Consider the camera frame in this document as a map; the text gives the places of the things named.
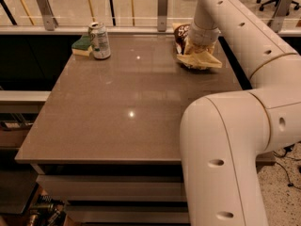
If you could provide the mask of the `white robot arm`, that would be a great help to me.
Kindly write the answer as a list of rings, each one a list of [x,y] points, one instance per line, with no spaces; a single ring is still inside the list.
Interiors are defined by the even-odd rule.
[[[239,0],[198,0],[195,27],[220,31],[249,90],[195,100],[180,150],[192,226],[268,226],[256,158],[301,140],[301,56]]]

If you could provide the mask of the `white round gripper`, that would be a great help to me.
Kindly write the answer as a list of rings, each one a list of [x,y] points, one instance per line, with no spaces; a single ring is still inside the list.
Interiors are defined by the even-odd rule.
[[[211,55],[218,36],[218,28],[204,29],[191,23],[184,55],[177,55],[177,59],[189,69],[221,68],[222,63]]]

